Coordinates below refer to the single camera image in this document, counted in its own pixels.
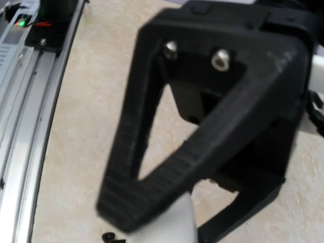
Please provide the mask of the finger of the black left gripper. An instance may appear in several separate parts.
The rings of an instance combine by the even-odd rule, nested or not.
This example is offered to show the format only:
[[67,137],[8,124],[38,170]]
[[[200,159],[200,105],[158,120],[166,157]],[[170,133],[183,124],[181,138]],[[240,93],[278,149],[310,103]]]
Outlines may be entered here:
[[199,242],[218,242],[273,202],[286,181],[301,121],[301,101],[211,177],[221,188],[238,191],[235,200],[198,228]]
[[211,177],[297,101],[309,53],[184,49],[177,34],[138,35],[98,215],[123,232],[151,222]]

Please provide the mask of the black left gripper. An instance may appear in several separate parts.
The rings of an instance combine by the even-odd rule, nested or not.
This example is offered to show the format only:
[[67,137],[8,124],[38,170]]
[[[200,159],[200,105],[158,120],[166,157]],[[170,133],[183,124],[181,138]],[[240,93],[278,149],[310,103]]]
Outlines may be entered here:
[[188,1],[177,14],[184,49],[230,53],[316,53],[323,31],[322,1]]

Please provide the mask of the white earbud charging case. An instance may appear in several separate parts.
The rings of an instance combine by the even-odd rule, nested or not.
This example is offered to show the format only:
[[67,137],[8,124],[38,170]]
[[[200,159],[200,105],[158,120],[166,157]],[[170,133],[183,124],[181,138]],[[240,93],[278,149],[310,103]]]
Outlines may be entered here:
[[179,197],[165,212],[127,235],[132,243],[197,243],[197,227],[190,193]]

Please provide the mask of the black earbud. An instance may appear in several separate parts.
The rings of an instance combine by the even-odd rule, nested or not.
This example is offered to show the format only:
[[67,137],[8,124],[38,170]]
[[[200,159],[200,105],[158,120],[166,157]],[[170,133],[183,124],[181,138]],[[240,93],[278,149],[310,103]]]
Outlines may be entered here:
[[104,243],[126,243],[125,239],[117,239],[113,232],[106,232],[101,236]]

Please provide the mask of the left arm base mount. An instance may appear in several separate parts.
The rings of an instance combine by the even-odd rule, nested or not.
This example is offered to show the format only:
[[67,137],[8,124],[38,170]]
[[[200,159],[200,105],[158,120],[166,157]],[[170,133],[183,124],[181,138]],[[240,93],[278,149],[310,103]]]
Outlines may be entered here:
[[40,0],[39,3],[25,45],[58,55],[62,51],[78,1]]

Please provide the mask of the aluminium front rail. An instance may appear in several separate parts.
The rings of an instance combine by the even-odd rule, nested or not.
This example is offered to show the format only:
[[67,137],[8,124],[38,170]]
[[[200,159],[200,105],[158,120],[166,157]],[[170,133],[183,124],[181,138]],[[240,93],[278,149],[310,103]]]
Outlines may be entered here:
[[39,1],[1,1],[1,242],[30,242],[54,111],[85,1],[60,54],[25,45]]

